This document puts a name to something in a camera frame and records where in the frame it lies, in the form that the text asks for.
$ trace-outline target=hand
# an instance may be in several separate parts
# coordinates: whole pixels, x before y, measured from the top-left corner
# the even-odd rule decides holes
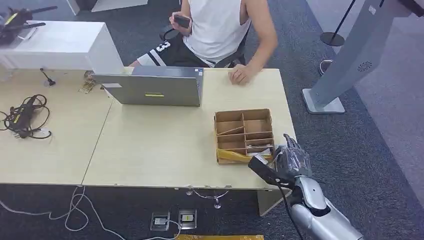
[[[237,64],[232,71],[228,73],[228,77],[232,84],[245,85],[250,82],[257,73],[257,71],[249,66]]]
[[[180,15],[180,16],[183,16],[183,17],[186,17],[186,18],[190,19],[190,23],[189,23],[188,28],[182,27],[182,26],[180,26],[178,23],[176,23],[176,22],[174,21],[174,16],[175,16],[175,15]],[[172,25],[173,29],[175,29],[175,30],[177,30],[178,32],[182,33],[184,36],[188,36],[188,35],[190,35],[190,33],[192,32],[192,26],[193,26],[193,21],[192,21],[192,19],[191,19],[190,17],[188,17],[187,15],[184,15],[184,14],[183,14],[182,12],[180,12],[180,11],[173,12],[173,13],[172,13],[172,16],[170,16],[170,17],[169,17],[169,22],[171,23],[171,25]]]

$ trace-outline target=gray laptop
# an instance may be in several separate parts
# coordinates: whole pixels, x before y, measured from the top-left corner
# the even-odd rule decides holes
[[[138,66],[132,75],[94,74],[121,104],[200,107],[203,68]]]

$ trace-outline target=wire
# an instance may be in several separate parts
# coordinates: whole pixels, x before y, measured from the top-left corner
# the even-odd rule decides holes
[[[174,223],[174,224],[176,224],[176,225],[178,226],[178,233],[177,233],[177,234],[176,234],[173,238],[166,238],[166,237],[161,237],[161,236],[155,236],[155,237],[147,238],[147,239],[144,239],[144,240],[154,240],[154,239],[174,240],[174,239],[177,239],[177,238],[178,238],[178,236],[179,236],[179,235],[180,235],[180,233],[181,233],[181,228],[182,228],[182,226],[181,226],[178,222],[176,222],[176,221],[166,220],[166,222]]]
[[[77,190],[79,189],[79,188],[82,188],[82,193],[78,193],[78,194],[76,194],[77,193]],[[74,204],[74,199],[76,198],[76,197],[79,197],[79,199],[78,199],[78,201],[76,201],[76,204]],[[95,215],[96,215],[96,217],[97,217],[97,220],[98,220],[98,222],[100,223],[100,226],[101,226],[101,228],[104,230],[104,231],[106,231],[106,232],[109,232],[109,233],[111,233],[111,234],[113,234],[113,235],[115,235],[115,236],[117,236],[117,237],[119,237],[121,240],[126,240],[124,237],[122,237],[120,234],[118,234],[117,232],[115,232],[115,231],[112,231],[112,230],[110,230],[110,229],[108,229],[108,228],[106,228],[105,227],[105,225],[103,225],[103,221],[102,221],[102,219],[100,218],[100,216],[99,216],[99,214],[97,213],[97,210],[96,210],[96,208],[94,207],[94,204],[93,204],[93,202],[91,201],[91,199],[86,195],[86,187],[84,186],[84,187],[80,187],[80,186],[77,186],[76,188],[75,188],[75,190],[73,191],[73,193],[72,193],[72,198],[70,199],[70,202],[69,202],[69,211],[67,212],[67,213],[65,213],[65,214],[63,214],[63,215],[61,215],[61,216],[58,216],[58,217],[52,217],[52,214],[53,214],[53,212],[52,211],[47,211],[47,212],[41,212],[41,213],[32,213],[32,212],[26,212],[26,211],[19,211],[19,210],[14,210],[14,209],[12,209],[12,208],[10,208],[10,207],[8,207],[4,202],[2,202],[1,200],[0,200],[0,205],[4,208],[4,209],[6,209],[7,211],[9,211],[9,212],[11,212],[11,213],[15,213],[15,214],[24,214],[24,215],[30,215],[30,216],[42,216],[42,215],[48,215],[48,219],[50,219],[50,220],[59,220],[59,219],[62,219],[62,218],[64,218],[64,217],[66,217],[66,219],[65,219],[65,222],[64,222],[64,227],[67,229],[67,230],[69,230],[69,231],[71,231],[71,232],[78,232],[78,231],[81,231],[81,230],[83,230],[88,224],[89,224],[89,217],[87,216],[87,214],[85,213],[85,212],[83,212],[81,209],[79,209],[78,208],[78,205],[80,204],[80,202],[81,202],[81,200],[82,199],[86,199],[89,203],[90,203],[90,205],[91,205],[91,209],[93,210],[93,212],[95,213]],[[69,217],[71,216],[71,213],[73,212],[73,211],[75,211],[75,210],[77,210],[78,212],[80,212],[80,213],[82,213],[83,215],[84,215],[84,217],[85,217],[85,223],[83,224],[83,226],[81,226],[81,227],[79,227],[79,228],[70,228],[69,226],[68,226],[68,220],[69,220]],[[175,237],[173,237],[173,238],[165,238],[165,237],[161,237],[161,236],[155,236],[155,237],[152,237],[152,238],[148,238],[148,239],[144,239],[144,240],[155,240],[155,239],[162,239],[162,240],[175,240],[176,238],[178,238],[178,236],[180,235],[180,233],[181,233],[181,228],[182,228],[182,226],[179,224],[179,223],[177,223],[177,222],[175,222],[175,221],[172,221],[172,220],[166,220],[166,222],[170,222],[170,223],[174,223],[174,224],[176,224],[177,226],[178,226],[178,234],[175,236]]]
[[[39,104],[38,105],[34,105],[33,104],[32,105],[33,110],[36,110],[36,109],[47,109],[47,117],[45,118],[44,122],[40,126],[38,126],[36,128],[32,128],[31,125],[30,125],[30,123],[28,123],[28,126],[26,126],[26,127],[21,127],[20,129],[15,129],[13,126],[11,126],[11,124],[14,121],[17,121],[17,119],[19,118],[19,116],[21,114],[22,106],[28,103],[27,100],[30,100],[31,98],[34,98],[34,97],[35,97],[36,100],[39,101]],[[0,129],[0,130],[1,131],[5,131],[5,130],[12,131],[13,133],[15,133],[15,137],[17,137],[17,138],[26,138],[26,137],[29,137],[29,138],[32,138],[32,139],[39,139],[39,140],[41,140],[41,139],[47,139],[47,138],[51,137],[52,136],[52,132],[51,131],[48,131],[48,135],[47,136],[43,136],[43,137],[34,136],[34,133],[40,132],[42,130],[42,127],[44,127],[44,125],[49,120],[50,109],[46,105],[47,105],[47,98],[44,95],[37,94],[37,95],[29,96],[29,97],[25,98],[22,101],[22,104],[19,107],[11,107],[10,108],[10,114],[6,114],[5,112],[2,112],[3,114],[6,115],[6,118],[3,120],[3,125],[4,125],[5,129]]]
[[[197,196],[199,196],[199,197],[201,197],[201,198],[203,198],[203,199],[219,199],[219,198],[221,198],[221,197],[224,197],[224,196],[228,193],[228,191],[226,191],[225,193],[223,193],[223,194],[221,194],[221,195],[216,195],[216,196],[203,196],[203,195],[201,195],[200,193],[198,193],[195,189],[193,189],[193,192],[194,192]]]
[[[299,235],[299,238],[300,238],[301,240],[304,240],[304,238],[302,237],[301,232],[299,231],[298,225],[297,225],[297,224],[295,223],[295,221],[293,220],[292,213],[290,212],[289,205],[287,204],[287,198],[286,198],[286,195],[284,194],[283,189],[281,188],[281,186],[278,184],[278,182],[277,182],[277,181],[275,181],[275,183],[276,183],[276,185],[277,185],[277,187],[278,187],[279,191],[280,191],[280,192],[281,192],[281,194],[282,194],[282,199],[284,200],[284,206],[285,206],[285,210],[286,210],[286,212],[287,212],[288,217],[290,218],[291,222],[293,223],[294,228],[296,229],[296,232],[297,232],[297,234]]]
[[[0,113],[4,114],[4,115],[6,116],[3,120],[0,120],[0,123],[1,123],[1,122],[5,122],[5,121],[6,121],[6,119],[8,118],[7,113],[5,113],[4,111],[0,111]]]

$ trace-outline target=drone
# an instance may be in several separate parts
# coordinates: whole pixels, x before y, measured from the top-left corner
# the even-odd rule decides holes
[[[0,13],[0,45],[11,44],[19,33],[24,29],[32,29],[46,25],[45,22],[34,24],[27,23],[33,19],[33,14],[55,10],[58,6],[49,6],[39,9],[29,10],[22,8],[20,10],[9,7],[9,15]]]

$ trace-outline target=smartphone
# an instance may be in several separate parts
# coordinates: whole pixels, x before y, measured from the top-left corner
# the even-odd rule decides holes
[[[188,29],[190,26],[190,18],[180,15],[173,16],[174,21],[181,27]]]

